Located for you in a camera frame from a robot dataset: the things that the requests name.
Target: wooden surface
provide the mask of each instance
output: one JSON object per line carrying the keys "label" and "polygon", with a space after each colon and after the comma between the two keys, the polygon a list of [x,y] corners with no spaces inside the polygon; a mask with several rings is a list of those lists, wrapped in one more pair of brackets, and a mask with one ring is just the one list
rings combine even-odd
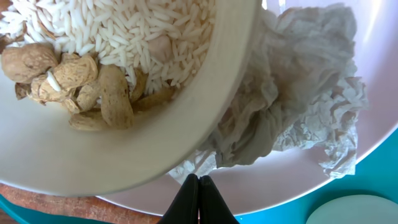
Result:
{"label": "wooden surface", "polygon": [[0,209],[0,224],[17,224],[17,222]]}
{"label": "wooden surface", "polygon": [[58,197],[36,194],[0,184],[0,194],[16,205],[54,215],[90,218],[117,224],[152,224],[159,217],[122,208],[96,197]]}

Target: rice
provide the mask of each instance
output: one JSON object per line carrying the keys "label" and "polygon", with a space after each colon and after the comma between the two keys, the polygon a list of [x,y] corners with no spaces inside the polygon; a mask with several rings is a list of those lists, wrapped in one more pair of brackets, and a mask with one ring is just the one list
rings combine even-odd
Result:
{"label": "rice", "polygon": [[[149,73],[145,93],[188,85],[210,46],[215,0],[56,0],[13,1],[0,20],[0,34],[17,37],[26,21],[24,41],[50,42],[60,52],[97,52],[103,65],[116,64],[135,81],[133,68]],[[52,32],[52,40],[42,30]],[[167,35],[172,56],[166,63],[149,52],[148,42]]]}

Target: gray crumpled paper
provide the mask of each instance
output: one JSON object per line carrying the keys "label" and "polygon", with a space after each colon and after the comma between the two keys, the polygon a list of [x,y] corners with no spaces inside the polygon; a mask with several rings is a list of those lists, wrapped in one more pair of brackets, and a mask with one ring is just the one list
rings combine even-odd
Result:
{"label": "gray crumpled paper", "polygon": [[252,164],[271,150],[325,149],[325,174],[354,174],[364,84],[354,77],[354,15],[341,4],[263,11],[242,83],[217,128],[169,174]]}

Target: table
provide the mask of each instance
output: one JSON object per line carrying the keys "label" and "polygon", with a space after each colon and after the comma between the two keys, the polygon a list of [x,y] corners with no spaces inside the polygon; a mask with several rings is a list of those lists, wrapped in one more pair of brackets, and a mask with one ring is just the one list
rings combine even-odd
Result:
{"label": "table", "polygon": [[[398,166],[395,165],[397,159],[398,131],[393,133],[381,146],[357,165],[355,176],[346,176],[343,179],[334,180],[330,184],[293,202],[262,212],[240,216],[237,219],[243,224],[301,224],[305,223],[308,216],[320,205],[338,197],[355,194],[377,195],[398,202]],[[117,207],[94,197],[54,197],[25,192],[5,185],[0,185],[0,194],[18,205],[58,215],[128,224],[156,223],[159,220],[158,217]],[[74,220],[72,222],[71,220],[65,220],[65,217],[61,218],[64,218],[64,222],[62,222],[60,217],[48,215],[45,215],[45,217],[48,218],[49,222],[44,222],[43,213],[38,215],[39,213],[35,211],[21,210],[23,208],[16,207],[15,205],[7,204],[7,206],[12,208],[16,213],[19,212],[15,215],[25,217],[26,220],[33,220],[30,223],[25,222],[29,224],[39,223],[35,222],[37,220],[40,220],[40,223],[98,224],[98,222],[90,222],[91,220]]]}

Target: blue tablecloth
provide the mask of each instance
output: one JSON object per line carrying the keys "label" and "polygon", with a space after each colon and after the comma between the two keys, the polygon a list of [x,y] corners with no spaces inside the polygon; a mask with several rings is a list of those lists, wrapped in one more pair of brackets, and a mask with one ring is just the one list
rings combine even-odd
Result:
{"label": "blue tablecloth", "polygon": [[[357,165],[355,176],[346,176],[293,202],[250,215],[236,217],[243,224],[302,224],[320,205],[355,194],[377,195],[398,203],[398,131]],[[46,215],[18,207],[0,196],[0,207],[20,223],[98,224],[93,220]]]}

